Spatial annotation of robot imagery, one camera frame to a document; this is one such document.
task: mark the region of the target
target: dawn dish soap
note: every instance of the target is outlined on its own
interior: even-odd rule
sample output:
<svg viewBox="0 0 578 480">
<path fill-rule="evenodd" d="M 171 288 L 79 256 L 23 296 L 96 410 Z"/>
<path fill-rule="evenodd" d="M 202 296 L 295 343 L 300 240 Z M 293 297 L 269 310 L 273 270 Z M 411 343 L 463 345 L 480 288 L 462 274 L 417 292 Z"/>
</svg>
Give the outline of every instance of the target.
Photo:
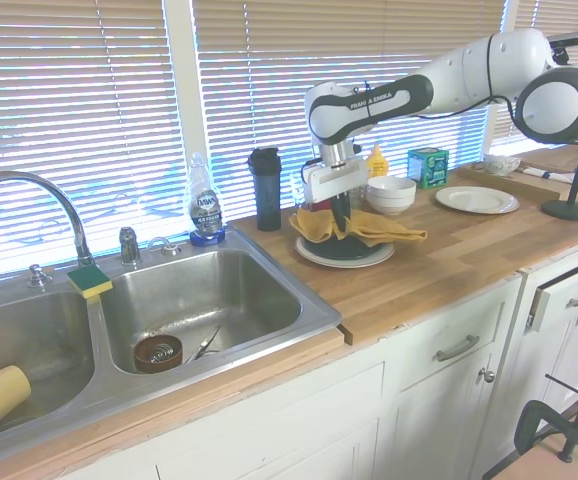
<svg viewBox="0 0 578 480">
<path fill-rule="evenodd" d="M 194 229 L 189 233 L 191 244 L 196 247 L 213 245 L 225 239 L 222 212 L 215 189 L 211 185 L 209 170 L 196 152 L 189 168 L 189 215 Z"/>
</svg>

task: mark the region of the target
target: stainless steel sink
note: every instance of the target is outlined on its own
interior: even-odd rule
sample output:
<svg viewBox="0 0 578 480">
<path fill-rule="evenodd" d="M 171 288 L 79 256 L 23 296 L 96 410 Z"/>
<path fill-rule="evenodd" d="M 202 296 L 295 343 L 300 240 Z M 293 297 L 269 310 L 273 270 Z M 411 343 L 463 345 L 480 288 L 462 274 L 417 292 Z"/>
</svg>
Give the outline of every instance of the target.
<svg viewBox="0 0 578 480">
<path fill-rule="evenodd" d="M 52 273 L 38 292 L 21 274 L 0 281 L 0 368 L 18 365 L 32 396 L 0 423 L 0 459 L 335 328 L 340 315 L 241 232 L 215 246 L 180 246 L 175 257 L 142 251 L 123 266 L 97 259 L 113 289 L 84 301 Z M 167 333 L 191 356 L 221 329 L 204 356 L 157 374 L 137 374 L 133 348 Z"/>
<path fill-rule="evenodd" d="M 175 335 L 183 361 L 211 337 L 212 350 L 236 345 L 291 325 L 300 303 L 241 250 L 206 253 L 122 275 L 102 295 L 111 354 L 126 372 L 136 370 L 135 345 L 145 337 Z"/>
<path fill-rule="evenodd" d="M 0 369 L 17 365 L 30 397 L 0 421 L 0 431 L 47 415 L 91 380 L 93 351 L 87 304 L 72 292 L 0 306 Z"/>
</svg>

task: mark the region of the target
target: yellow bottle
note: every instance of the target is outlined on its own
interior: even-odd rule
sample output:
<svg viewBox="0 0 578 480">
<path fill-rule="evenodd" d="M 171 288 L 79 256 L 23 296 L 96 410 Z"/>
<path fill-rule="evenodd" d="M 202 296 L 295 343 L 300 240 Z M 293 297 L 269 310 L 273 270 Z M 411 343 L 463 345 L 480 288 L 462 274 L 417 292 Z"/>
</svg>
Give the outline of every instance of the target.
<svg viewBox="0 0 578 480">
<path fill-rule="evenodd" d="M 381 177 L 389 173 L 389 162 L 380 151 L 380 146 L 377 143 L 367 157 L 367 168 L 369 169 L 369 178 Z"/>
</svg>

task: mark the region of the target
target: soap bottle label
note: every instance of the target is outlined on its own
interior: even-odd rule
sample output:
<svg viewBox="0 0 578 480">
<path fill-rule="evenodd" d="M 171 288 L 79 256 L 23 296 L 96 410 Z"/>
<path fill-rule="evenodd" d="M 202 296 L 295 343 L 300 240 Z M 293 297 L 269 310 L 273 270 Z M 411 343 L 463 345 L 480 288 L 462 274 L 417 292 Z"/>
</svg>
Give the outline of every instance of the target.
<svg viewBox="0 0 578 480">
<path fill-rule="evenodd" d="M 191 202 L 191 220 L 200 234 L 213 235 L 222 228 L 222 213 L 213 190 L 205 190 Z"/>
</svg>

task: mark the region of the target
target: stacked bowls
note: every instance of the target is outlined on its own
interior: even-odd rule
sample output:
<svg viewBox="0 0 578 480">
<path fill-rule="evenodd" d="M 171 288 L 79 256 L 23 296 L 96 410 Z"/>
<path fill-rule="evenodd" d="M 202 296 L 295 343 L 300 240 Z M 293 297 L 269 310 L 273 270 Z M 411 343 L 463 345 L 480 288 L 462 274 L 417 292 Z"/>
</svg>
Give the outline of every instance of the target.
<svg viewBox="0 0 578 480">
<path fill-rule="evenodd" d="M 384 215 L 409 208 L 416 196 L 416 182 L 409 178 L 373 177 L 367 182 L 367 202 Z"/>
</svg>

